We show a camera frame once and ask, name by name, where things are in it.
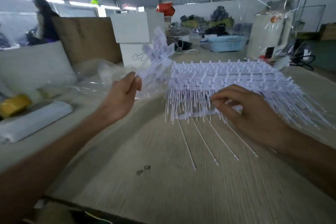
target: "blue plastic basket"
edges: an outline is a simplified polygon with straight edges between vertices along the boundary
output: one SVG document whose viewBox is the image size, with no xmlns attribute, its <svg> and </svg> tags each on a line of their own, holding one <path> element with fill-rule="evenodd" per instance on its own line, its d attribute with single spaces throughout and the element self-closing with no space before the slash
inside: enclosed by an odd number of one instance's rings
<svg viewBox="0 0 336 224">
<path fill-rule="evenodd" d="M 247 38 L 241 35 L 211 36 L 207 38 L 212 52 L 236 52 L 240 51 Z"/>
</svg>

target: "person's left hand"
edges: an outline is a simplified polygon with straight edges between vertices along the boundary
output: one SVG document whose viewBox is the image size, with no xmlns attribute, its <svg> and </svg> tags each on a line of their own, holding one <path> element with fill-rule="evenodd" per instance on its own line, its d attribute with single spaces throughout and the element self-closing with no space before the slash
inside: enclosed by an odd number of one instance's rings
<svg viewBox="0 0 336 224">
<path fill-rule="evenodd" d="M 141 87 L 140 77 L 135 77 L 134 72 L 127 74 L 120 81 L 113 82 L 95 113 L 102 117 L 107 126 L 112 125 L 129 113 L 134 104 L 135 94 Z"/>
</svg>

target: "dark vest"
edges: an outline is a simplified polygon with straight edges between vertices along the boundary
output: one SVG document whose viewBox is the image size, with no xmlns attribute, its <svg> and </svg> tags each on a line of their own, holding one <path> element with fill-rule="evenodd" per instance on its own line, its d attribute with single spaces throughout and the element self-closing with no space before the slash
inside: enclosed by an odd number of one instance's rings
<svg viewBox="0 0 336 224">
<path fill-rule="evenodd" d="M 56 33 L 56 29 L 51 18 L 53 16 L 59 17 L 59 15 L 52 10 L 43 10 L 39 13 L 43 16 L 44 20 L 43 38 L 58 41 L 60 38 Z"/>
</svg>

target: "person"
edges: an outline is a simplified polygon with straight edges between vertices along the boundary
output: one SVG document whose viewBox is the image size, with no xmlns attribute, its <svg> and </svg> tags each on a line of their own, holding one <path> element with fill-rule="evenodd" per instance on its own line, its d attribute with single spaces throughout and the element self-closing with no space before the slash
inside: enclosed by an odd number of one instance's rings
<svg viewBox="0 0 336 224">
<path fill-rule="evenodd" d="M 3 172 L 0 175 L 1 222 L 19 221 L 92 137 L 128 114 L 141 87 L 141 79 L 133 72 L 114 82 L 98 109 L 77 127 Z M 319 176 L 325 191 L 336 195 L 336 150 L 291 128 L 262 96 L 240 86 L 220 90 L 211 101 L 241 132 L 308 167 Z M 241 114 L 231 107 L 237 104 L 243 106 Z"/>
<path fill-rule="evenodd" d="M 33 0 L 34 5 L 38 9 L 37 13 L 37 31 L 34 34 L 36 41 L 31 41 L 33 44 L 52 43 L 59 41 L 52 18 L 59 17 L 55 13 L 46 0 Z"/>
<path fill-rule="evenodd" d="M 11 45 L 7 39 L 7 37 L 0 32 L 0 48 L 10 48 Z"/>
</svg>

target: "table surface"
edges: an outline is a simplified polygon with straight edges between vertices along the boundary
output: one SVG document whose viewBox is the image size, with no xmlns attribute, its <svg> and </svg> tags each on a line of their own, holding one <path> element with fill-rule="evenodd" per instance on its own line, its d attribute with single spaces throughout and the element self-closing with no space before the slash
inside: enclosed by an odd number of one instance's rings
<svg viewBox="0 0 336 224">
<path fill-rule="evenodd" d="M 242 53 L 202 51 L 174 56 L 177 62 L 237 60 Z M 321 103 L 336 124 L 336 84 L 303 68 L 284 71 Z M 0 147 L 0 171 L 59 137 L 92 112 L 100 99 L 80 94 L 60 98 L 74 112 L 30 137 Z M 336 202 L 297 173 L 288 162 L 233 130 L 216 116 L 196 122 L 218 160 L 209 154 L 193 122 L 164 121 L 161 97 L 136 102 L 131 113 L 92 139 L 69 163 L 47 195 L 145 223 L 335 223 Z M 307 127 L 336 148 L 336 130 Z M 138 170 L 150 165 L 139 176 Z"/>
</svg>

